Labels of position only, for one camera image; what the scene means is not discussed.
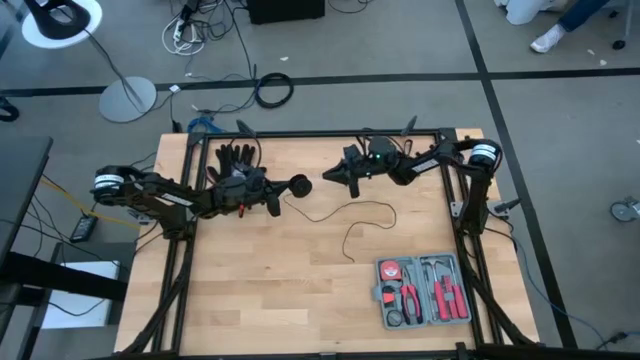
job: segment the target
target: tape measure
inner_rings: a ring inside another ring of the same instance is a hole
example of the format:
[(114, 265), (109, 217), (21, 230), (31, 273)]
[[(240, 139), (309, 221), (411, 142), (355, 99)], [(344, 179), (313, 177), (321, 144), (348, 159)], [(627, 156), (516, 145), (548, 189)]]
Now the tape measure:
[(382, 280), (402, 280), (398, 263), (393, 260), (383, 261), (380, 264), (380, 278)]

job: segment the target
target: metal bracket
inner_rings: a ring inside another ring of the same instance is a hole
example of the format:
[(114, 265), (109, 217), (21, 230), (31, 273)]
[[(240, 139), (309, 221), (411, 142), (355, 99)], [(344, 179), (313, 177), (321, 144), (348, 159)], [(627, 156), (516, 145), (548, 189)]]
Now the metal bracket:
[[(505, 209), (504, 211), (500, 211), (497, 212), (496, 211), (496, 206), (502, 205), (504, 204), (504, 201), (489, 201), (487, 202), (487, 207), (489, 208), (489, 211), (491, 211), (491, 213), (496, 216), (496, 217), (509, 217), (511, 215), (511, 211), (509, 209)], [(458, 216), (460, 216), (460, 211), (462, 211), (462, 205), (464, 203), (461, 201), (453, 201), (451, 203), (449, 203), (449, 207), (451, 209), (451, 215), (454, 218), (458, 218)]]

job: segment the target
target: black desk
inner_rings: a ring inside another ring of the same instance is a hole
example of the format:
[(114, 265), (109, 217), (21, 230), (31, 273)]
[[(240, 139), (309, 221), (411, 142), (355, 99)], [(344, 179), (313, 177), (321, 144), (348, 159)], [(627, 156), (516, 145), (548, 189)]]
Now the black desk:
[(124, 300), (126, 294), (125, 281), (10, 251), (42, 176), (52, 142), (49, 137), (0, 136), (0, 303), (3, 303), (0, 304), (0, 341), (13, 308), (40, 306), (47, 299), (46, 289), (117, 301)]

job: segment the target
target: screwdriver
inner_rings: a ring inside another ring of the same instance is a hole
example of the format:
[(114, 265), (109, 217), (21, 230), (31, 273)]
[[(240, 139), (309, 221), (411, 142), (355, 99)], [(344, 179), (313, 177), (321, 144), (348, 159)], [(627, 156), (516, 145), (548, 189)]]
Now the screwdriver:
[(456, 268), (453, 266), (453, 258), (449, 258), (449, 264), (451, 265), (451, 275), (453, 276), (453, 296), (456, 300), (456, 307), (458, 308), (458, 316), (461, 319), (466, 319), (469, 314), (467, 313), (467, 304), (464, 302), (464, 296), (462, 296), (462, 289), (456, 279)]
[(444, 293), (438, 281), (438, 274), (436, 273), (436, 263), (439, 261), (436, 259), (425, 259), (424, 262), (428, 262), (431, 265), (433, 271), (433, 292), (436, 296), (436, 304), (438, 304), (438, 313), (440, 314), (440, 320), (449, 320), (449, 313), (447, 312), (447, 304), (444, 301)]

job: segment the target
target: red handle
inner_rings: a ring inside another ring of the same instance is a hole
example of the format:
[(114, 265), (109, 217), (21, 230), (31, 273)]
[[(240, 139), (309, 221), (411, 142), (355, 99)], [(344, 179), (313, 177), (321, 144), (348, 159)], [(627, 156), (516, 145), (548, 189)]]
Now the red handle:
[(458, 309), (456, 309), (456, 302), (455, 300), (449, 300), (447, 301), (447, 303), (449, 304), (449, 312), (451, 312), (451, 318), (452, 319), (458, 319)]
[(460, 315), (461, 319), (466, 319), (469, 317), (467, 313), (467, 304), (464, 302), (464, 296), (462, 296), (462, 290), (460, 289), (460, 285), (453, 286), (453, 294), (456, 299), (456, 305), (458, 307), (458, 315)]
[(444, 293), (442, 292), (442, 287), (440, 287), (440, 282), (436, 281), (433, 284), (433, 288), (436, 294), (436, 303), (438, 304), (438, 312), (440, 313), (440, 320), (449, 320), (449, 314), (447, 313), (447, 305), (444, 301)]

